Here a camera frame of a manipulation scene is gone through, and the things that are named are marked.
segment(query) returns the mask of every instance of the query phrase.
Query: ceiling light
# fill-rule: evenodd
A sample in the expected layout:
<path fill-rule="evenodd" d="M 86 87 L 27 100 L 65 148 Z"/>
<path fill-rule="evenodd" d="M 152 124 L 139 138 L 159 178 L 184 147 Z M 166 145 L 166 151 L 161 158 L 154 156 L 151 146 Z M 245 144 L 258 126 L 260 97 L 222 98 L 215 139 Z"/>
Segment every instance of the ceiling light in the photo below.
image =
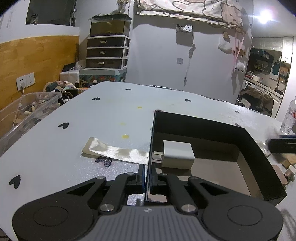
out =
<path fill-rule="evenodd" d="M 262 11 L 258 19 L 259 19 L 259 22 L 262 24 L 267 23 L 268 21 L 272 20 L 271 12 L 269 10 Z"/>

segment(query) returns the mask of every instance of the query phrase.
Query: kitchen counter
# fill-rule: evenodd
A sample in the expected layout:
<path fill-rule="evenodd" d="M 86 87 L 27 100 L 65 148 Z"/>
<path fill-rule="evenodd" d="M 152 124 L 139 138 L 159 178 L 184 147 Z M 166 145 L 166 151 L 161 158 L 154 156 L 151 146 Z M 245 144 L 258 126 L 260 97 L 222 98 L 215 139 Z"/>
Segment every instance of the kitchen counter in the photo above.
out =
<path fill-rule="evenodd" d="M 246 78 L 246 77 L 245 77 L 244 79 L 245 79 L 246 81 L 251 82 L 251 83 L 254 84 L 254 85 L 258 85 L 258 86 L 262 87 L 263 89 L 266 89 L 266 90 L 269 91 L 270 93 L 272 93 L 272 94 L 276 95 L 277 97 L 283 99 L 283 96 L 282 96 L 281 94 L 275 92 L 274 90 L 268 88 L 267 86 L 265 86 L 265 85 L 263 85 L 263 84 L 261 84 L 261 83 L 259 83 L 259 82 L 257 82 L 257 81 L 254 81 L 254 80 L 252 80 L 252 79 Z"/>

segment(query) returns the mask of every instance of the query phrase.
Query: stuffed toy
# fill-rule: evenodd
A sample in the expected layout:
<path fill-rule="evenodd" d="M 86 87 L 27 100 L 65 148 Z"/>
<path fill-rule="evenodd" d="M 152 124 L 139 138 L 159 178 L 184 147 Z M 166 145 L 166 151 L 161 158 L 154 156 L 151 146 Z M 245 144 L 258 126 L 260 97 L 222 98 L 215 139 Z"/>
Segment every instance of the stuffed toy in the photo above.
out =
<path fill-rule="evenodd" d="M 76 89 L 75 86 L 72 83 L 65 83 L 65 88 L 68 87 L 68 89 Z"/>
<path fill-rule="evenodd" d="M 238 62 L 237 66 L 234 69 L 237 69 L 238 71 L 244 72 L 246 70 L 246 67 L 242 62 Z"/>

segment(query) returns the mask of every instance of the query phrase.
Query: plastic water bottle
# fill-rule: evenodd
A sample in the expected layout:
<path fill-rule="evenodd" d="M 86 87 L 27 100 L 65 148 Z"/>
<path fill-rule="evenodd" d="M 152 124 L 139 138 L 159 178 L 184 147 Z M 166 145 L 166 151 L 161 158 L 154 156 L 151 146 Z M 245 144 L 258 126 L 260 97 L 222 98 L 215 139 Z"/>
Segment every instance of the plastic water bottle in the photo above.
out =
<path fill-rule="evenodd" d="M 284 135 L 289 135 L 295 123 L 295 120 L 296 120 L 296 97 L 294 100 L 290 102 L 290 106 L 287 111 L 287 114 L 283 120 L 283 123 L 281 124 L 281 132 Z"/>

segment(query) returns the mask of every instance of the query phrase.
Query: cabinet door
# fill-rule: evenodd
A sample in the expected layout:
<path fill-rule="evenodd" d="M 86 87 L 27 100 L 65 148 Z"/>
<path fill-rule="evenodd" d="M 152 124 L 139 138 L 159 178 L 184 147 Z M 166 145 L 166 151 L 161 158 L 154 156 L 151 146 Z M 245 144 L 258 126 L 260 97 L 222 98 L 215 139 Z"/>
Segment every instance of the cabinet door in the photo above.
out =
<path fill-rule="evenodd" d="M 283 51 L 283 38 L 264 38 L 263 49 Z"/>
<path fill-rule="evenodd" d="M 262 49 L 262 47 L 263 47 L 262 38 L 253 38 L 252 39 L 252 48 L 254 48 L 254 49 Z"/>
<path fill-rule="evenodd" d="M 293 50 L 293 37 L 284 37 L 283 53 L 281 61 L 286 64 L 291 64 Z"/>
<path fill-rule="evenodd" d="M 272 107 L 272 112 L 271 112 L 271 117 L 275 118 L 276 114 L 279 110 L 279 106 L 281 105 L 281 98 L 279 98 L 278 96 L 276 96 L 275 94 L 271 93 L 270 96 L 273 98 L 274 100 L 274 105 Z"/>

